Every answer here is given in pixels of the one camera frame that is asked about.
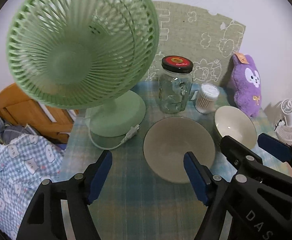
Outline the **large white bowl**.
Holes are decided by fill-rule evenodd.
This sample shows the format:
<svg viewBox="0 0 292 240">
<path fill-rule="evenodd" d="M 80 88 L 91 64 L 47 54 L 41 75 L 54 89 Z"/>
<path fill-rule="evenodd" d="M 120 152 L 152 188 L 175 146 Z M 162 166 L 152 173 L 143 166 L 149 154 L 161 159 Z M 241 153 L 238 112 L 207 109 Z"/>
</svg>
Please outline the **large white bowl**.
<svg viewBox="0 0 292 240">
<path fill-rule="evenodd" d="M 249 149 L 253 149 L 257 143 L 257 133 L 253 122 L 236 107 L 219 107 L 214 114 L 214 123 L 218 142 L 229 135 Z"/>
</svg>

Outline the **medium white floral bowl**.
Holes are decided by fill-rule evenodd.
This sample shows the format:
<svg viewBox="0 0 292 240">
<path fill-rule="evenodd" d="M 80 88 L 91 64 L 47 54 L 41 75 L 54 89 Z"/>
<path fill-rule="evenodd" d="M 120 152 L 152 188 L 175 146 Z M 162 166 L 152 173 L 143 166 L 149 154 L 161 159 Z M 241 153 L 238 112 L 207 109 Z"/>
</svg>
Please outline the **medium white floral bowl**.
<svg viewBox="0 0 292 240">
<path fill-rule="evenodd" d="M 183 157 L 193 152 L 198 161 L 212 167 L 215 144 L 198 122 L 183 117 L 169 117 L 156 122 L 147 131 L 143 152 L 149 167 L 162 179 L 178 184 L 189 183 Z"/>
</svg>

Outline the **white standing fan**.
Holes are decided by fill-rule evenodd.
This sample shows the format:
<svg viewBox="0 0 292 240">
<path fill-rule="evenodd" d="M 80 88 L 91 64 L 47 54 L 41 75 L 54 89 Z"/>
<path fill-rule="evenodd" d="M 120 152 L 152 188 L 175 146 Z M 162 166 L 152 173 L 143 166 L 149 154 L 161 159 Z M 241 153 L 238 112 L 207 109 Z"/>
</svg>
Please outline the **white standing fan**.
<svg viewBox="0 0 292 240">
<path fill-rule="evenodd" d="M 274 127 L 278 139 L 292 145 L 292 99 L 285 99 L 277 106 Z"/>
</svg>

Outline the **cotton swab container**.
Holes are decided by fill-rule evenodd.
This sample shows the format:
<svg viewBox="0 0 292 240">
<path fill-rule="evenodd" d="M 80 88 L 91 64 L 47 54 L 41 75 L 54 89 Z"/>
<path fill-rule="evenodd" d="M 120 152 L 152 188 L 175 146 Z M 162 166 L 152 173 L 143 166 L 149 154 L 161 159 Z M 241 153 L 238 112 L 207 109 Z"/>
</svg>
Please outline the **cotton swab container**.
<svg viewBox="0 0 292 240">
<path fill-rule="evenodd" d="M 217 86 L 211 83 L 202 83 L 195 103 L 196 110 L 202 114 L 215 111 L 215 103 L 219 94 Z"/>
</svg>

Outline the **blue checkered blanket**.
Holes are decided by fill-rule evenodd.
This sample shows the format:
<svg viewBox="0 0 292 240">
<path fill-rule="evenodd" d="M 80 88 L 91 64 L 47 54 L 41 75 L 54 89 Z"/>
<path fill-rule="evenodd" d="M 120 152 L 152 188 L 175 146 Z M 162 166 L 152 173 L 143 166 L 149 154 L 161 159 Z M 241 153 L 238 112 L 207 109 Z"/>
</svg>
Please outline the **blue checkered blanket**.
<svg viewBox="0 0 292 240">
<path fill-rule="evenodd" d="M 23 216 L 40 183 L 59 177 L 64 148 L 30 125 L 0 118 L 0 231 L 16 239 Z"/>
</svg>

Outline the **purple plush bunny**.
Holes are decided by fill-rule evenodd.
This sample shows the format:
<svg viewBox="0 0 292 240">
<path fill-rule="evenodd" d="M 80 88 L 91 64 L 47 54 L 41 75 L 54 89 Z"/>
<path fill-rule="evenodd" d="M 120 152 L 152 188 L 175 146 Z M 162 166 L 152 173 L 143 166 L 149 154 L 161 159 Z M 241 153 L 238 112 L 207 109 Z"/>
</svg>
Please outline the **purple plush bunny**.
<svg viewBox="0 0 292 240">
<path fill-rule="evenodd" d="M 228 87 L 233 90 L 236 106 L 249 117 L 257 117 L 262 104 L 260 75 L 250 55 L 234 53 Z"/>
</svg>

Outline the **plaid tablecloth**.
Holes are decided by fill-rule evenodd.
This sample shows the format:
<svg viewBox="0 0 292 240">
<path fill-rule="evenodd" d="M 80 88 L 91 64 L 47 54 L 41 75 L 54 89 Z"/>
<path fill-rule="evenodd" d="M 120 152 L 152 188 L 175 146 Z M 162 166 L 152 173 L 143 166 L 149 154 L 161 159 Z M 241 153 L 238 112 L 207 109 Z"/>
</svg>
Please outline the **plaid tablecloth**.
<svg viewBox="0 0 292 240">
<path fill-rule="evenodd" d="M 137 135 L 112 151 L 112 167 L 101 194 L 89 206 L 94 224 L 101 239 L 194 239 L 206 207 L 197 200 L 190 183 L 175 184 L 160 178 L 143 154 L 149 128 L 172 115 L 159 109 L 157 81 L 140 82 L 133 91 L 145 101 L 146 116 Z M 85 113 L 85 110 L 79 113 L 70 133 L 60 180 L 83 172 L 102 153 L 90 140 Z M 192 101 L 177 116 L 198 122 L 216 138 L 214 114 L 200 114 Z M 236 169 L 220 152 L 217 142 L 215 149 L 216 157 L 210 170 L 230 181 Z"/>
</svg>

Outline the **glass jar black lid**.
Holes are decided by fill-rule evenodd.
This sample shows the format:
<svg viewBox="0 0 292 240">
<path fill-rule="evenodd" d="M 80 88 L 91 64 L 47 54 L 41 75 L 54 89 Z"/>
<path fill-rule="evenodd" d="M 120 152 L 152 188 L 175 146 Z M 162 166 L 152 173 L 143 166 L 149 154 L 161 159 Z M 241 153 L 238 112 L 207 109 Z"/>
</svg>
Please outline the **glass jar black lid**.
<svg viewBox="0 0 292 240">
<path fill-rule="evenodd" d="M 193 63 L 189 59 L 170 55 L 162 58 L 158 77 L 159 106 L 162 112 L 175 114 L 186 109 L 193 84 Z"/>
</svg>

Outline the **green desk fan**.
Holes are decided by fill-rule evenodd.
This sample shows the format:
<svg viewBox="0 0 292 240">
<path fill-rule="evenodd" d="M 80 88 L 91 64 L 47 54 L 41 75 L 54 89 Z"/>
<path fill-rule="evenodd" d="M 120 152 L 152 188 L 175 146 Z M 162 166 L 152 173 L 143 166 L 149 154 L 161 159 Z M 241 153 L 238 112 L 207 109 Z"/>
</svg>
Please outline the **green desk fan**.
<svg viewBox="0 0 292 240">
<path fill-rule="evenodd" d="M 19 88 L 49 107 L 86 109 L 88 133 L 133 138 L 145 103 L 132 91 L 157 52 L 152 0 L 25 0 L 7 33 Z"/>
</svg>

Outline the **green cartoon wall mat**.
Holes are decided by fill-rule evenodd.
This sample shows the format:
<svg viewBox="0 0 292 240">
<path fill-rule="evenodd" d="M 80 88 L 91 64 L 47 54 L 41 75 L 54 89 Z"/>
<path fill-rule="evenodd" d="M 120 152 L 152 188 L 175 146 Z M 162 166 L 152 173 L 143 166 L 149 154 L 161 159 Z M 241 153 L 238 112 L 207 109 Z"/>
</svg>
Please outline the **green cartoon wall mat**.
<svg viewBox="0 0 292 240">
<path fill-rule="evenodd" d="M 232 55 L 239 51 L 244 24 L 203 8 L 173 2 L 154 2 L 160 28 L 159 45 L 144 81 L 156 81 L 162 58 L 186 57 L 194 64 L 195 83 L 225 86 Z"/>
</svg>

